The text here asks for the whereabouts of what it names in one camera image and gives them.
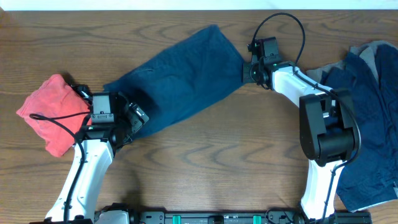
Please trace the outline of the dark blue denim shorts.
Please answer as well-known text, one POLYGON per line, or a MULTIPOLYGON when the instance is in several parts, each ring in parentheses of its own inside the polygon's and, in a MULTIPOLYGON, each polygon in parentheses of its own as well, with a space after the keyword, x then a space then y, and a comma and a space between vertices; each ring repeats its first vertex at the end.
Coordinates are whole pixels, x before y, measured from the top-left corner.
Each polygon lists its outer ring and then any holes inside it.
POLYGON ((134 136, 145 138, 239 89, 243 62, 220 28, 211 25, 103 88, 123 93, 147 113, 149 121, 134 136))

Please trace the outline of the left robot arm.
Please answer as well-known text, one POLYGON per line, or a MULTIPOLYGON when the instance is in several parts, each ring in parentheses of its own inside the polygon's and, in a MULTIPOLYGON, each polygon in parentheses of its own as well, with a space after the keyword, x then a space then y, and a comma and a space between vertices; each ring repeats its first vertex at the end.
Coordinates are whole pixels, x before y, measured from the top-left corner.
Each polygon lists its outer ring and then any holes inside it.
POLYGON ((122 93, 95 93, 86 100, 90 110, 76 133, 61 124, 60 118, 30 115, 32 119, 56 124, 75 141, 72 166, 57 201, 43 222, 131 223, 135 215, 125 205, 114 203, 96 211, 96 203, 115 154, 132 143, 149 116, 141 105, 122 93))

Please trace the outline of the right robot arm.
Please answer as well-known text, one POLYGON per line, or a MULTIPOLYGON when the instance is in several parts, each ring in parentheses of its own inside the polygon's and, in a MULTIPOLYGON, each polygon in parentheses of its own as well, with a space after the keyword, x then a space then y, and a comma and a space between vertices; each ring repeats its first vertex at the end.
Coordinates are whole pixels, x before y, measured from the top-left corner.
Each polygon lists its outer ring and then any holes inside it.
POLYGON ((308 159, 308 176, 294 223, 335 222, 333 201, 340 175, 361 147, 350 92, 322 85, 276 55, 254 56, 244 63, 242 82, 279 93, 299 109, 300 145, 308 159))

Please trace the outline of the black white patterned garment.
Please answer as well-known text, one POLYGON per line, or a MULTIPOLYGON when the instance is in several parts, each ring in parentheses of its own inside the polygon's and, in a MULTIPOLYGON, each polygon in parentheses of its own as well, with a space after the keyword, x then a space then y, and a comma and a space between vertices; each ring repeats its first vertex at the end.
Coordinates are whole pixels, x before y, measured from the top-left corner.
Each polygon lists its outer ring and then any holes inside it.
POLYGON ((92 104, 93 94, 87 85, 72 85, 71 88, 88 104, 92 104))

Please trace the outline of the red folded garment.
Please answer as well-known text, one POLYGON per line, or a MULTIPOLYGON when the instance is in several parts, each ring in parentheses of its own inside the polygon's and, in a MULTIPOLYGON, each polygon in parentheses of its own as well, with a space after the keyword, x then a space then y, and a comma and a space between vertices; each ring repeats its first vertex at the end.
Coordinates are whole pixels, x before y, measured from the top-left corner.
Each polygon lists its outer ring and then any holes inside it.
POLYGON ((64 129, 49 121, 35 120, 30 114, 59 118, 58 122, 71 132, 79 131, 89 106, 68 85, 60 74, 52 75, 40 88, 25 99, 16 114, 45 141, 45 149, 55 157, 63 156, 75 140, 64 129))

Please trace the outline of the grey garment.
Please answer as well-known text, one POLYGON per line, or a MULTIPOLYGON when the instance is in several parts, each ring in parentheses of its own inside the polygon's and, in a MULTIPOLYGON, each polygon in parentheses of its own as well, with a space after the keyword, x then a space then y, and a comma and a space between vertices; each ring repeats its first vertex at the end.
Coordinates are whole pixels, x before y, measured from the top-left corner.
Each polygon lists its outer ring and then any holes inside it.
MULTIPOLYGON (((359 56, 361 59, 363 59, 370 70, 373 73, 373 76, 376 80, 376 83, 379 83, 379 74, 377 72, 376 68, 376 63, 375 63, 375 58, 376 58, 376 53, 377 49, 381 45, 388 45, 394 49, 397 50, 397 47, 395 45, 392 45, 391 43, 385 41, 385 40, 375 40, 370 43, 364 44, 359 47, 352 46, 349 48, 349 51, 357 56, 359 56)), ((336 63, 331 63, 328 65, 325 65, 320 68, 312 69, 312 70, 307 70, 306 74, 309 76, 311 79, 315 80, 316 82, 320 83, 320 80, 322 78, 323 72, 330 72, 333 68, 339 68, 339 69, 344 69, 345 68, 345 63, 341 60, 336 63)))

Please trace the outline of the dark blue garment pile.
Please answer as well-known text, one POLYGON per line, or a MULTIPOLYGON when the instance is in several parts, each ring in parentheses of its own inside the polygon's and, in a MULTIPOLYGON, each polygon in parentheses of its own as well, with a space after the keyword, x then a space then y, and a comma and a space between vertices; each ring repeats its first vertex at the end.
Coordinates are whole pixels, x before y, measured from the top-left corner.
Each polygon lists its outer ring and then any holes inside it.
POLYGON ((373 55, 375 70, 348 53, 344 67, 323 72, 320 81, 351 91, 361 131, 359 156, 338 182, 337 194, 349 211, 397 199, 397 49, 382 44, 373 55))

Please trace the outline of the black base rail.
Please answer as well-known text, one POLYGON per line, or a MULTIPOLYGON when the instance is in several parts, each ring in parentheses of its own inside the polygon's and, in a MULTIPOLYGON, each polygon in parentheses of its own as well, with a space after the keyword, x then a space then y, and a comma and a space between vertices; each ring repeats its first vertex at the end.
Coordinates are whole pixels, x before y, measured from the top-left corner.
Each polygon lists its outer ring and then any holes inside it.
POLYGON ((168 213, 113 210, 99 212, 95 223, 132 223, 132 224, 371 224, 368 212, 337 212, 327 218, 307 219, 300 212, 268 210, 264 213, 168 213))

